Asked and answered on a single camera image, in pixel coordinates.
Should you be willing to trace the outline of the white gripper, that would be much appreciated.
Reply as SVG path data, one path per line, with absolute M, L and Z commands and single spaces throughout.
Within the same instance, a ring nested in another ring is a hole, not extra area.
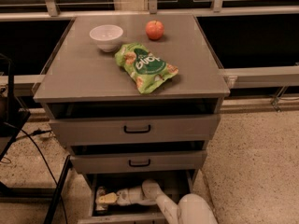
M 113 204 L 120 206 L 140 203 L 144 199 L 144 194 L 140 186 L 133 188 L 120 189 L 117 194 L 111 192 L 109 194 L 100 195 L 96 198 L 97 204 Z

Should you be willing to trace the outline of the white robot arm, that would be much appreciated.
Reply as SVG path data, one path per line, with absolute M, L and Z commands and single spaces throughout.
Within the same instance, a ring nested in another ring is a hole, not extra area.
M 146 179 L 137 187 L 102 192 L 96 196 L 95 204 L 96 207 L 157 204 L 169 224 L 218 224 L 210 206 L 201 196 L 189 193 L 175 203 L 153 179 Z

